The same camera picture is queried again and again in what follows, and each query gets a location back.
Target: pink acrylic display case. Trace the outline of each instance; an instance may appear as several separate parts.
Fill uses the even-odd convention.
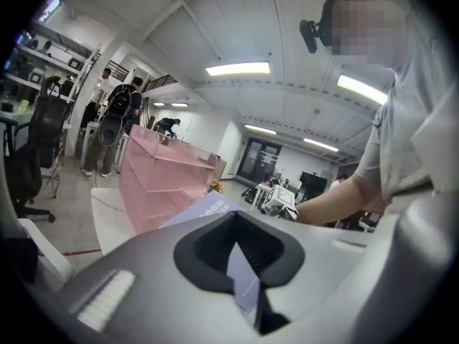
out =
[[[204,197],[217,163],[215,154],[134,125],[120,191],[136,232],[158,229]]]

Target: door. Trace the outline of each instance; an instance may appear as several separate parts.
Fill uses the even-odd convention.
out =
[[[267,181],[274,173],[281,148],[264,140],[249,139],[237,175],[255,183]]]

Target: person in white shirt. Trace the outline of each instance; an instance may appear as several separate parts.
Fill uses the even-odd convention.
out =
[[[97,87],[97,89],[94,91],[93,96],[91,97],[91,101],[86,106],[83,119],[81,120],[80,128],[82,130],[86,129],[86,126],[89,122],[94,121],[98,114],[99,107],[102,104],[102,99],[104,98],[105,94],[110,91],[108,77],[111,73],[112,71],[108,67],[103,70],[102,83],[100,83],[100,86]]]
[[[330,188],[328,189],[329,191],[335,187],[337,187],[341,182],[347,180],[349,177],[345,175],[344,173],[339,175],[339,177],[334,181],[331,185]]]

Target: person bending over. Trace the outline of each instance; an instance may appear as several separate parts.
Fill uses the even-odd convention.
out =
[[[132,125],[134,123],[139,124],[138,121],[138,113],[141,109],[142,104],[142,96],[139,93],[138,89],[143,84],[143,80],[140,77],[135,77],[130,85],[128,85],[131,91],[131,110],[129,114],[123,118],[123,129],[120,131],[116,141],[107,147],[107,152],[105,153],[103,159],[103,166],[100,175],[102,177],[108,177],[112,173],[112,164],[113,159],[115,158],[116,148],[118,147],[118,143],[120,142],[121,138],[123,137],[124,132],[129,135],[131,132]],[[113,92],[117,92],[123,85],[117,86]],[[104,148],[102,143],[99,141],[99,130],[95,131],[93,134],[92,142],[87,150],[85,165],[82,168],[82,172],[86,176],[91,176],[93,174],[93,169],[95,167],[95,163],[99,158],[100,152]]]
[[[366,56],[393,71],[395,84],[378,110],[360,164],[349,179],[297,206],[300,221],[323,225],[362,209],[379,194],[384,215],[400,214],[433,185],[411,142],[455,84],[455,66],[439,32],[426,32],[415,11],[377,0],[328,0],[320,25],[340,54]]]
[[[166,131],[175,136],[175,132],[172,131],[172,126],[178,125],[180,126],[180,119],[178,118],[162,118],[153,126],[153,131],[156,131],[160,134],[165,134]]]

